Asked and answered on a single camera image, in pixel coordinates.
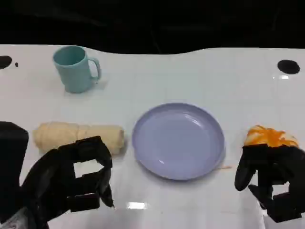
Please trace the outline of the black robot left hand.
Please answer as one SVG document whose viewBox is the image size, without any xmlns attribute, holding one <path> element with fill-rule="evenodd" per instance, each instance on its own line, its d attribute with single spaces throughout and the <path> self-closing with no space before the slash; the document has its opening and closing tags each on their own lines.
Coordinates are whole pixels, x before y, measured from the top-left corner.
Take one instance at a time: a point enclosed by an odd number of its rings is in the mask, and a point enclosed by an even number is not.
<svg viewBox="0 0 305 229">
<path fill-rule="evenodd" d="M 96 160 L 102 169 L 76 177 L 74 164 Z M 21 190 L 35 229 L 67 211 L 97 209 L 100 202 L 112 208 L 110 187 L 112 156 L 99 136 L 52 149 L 31 168 Z"/>
</svg>

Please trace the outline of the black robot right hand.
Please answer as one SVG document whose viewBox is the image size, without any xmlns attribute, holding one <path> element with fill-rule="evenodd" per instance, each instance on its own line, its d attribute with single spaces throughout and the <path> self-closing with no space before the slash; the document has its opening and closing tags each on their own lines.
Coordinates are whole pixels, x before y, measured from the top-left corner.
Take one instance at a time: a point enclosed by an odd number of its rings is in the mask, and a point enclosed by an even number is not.
<svg viewBox="0 0 305 229">
<path fill-rule="evenodd" d="M 235 174 L 238 191 L 248 188 L 276 223 L 305 211 L 305 153 L 296 146 L 243 146 Z"/>
</svg>

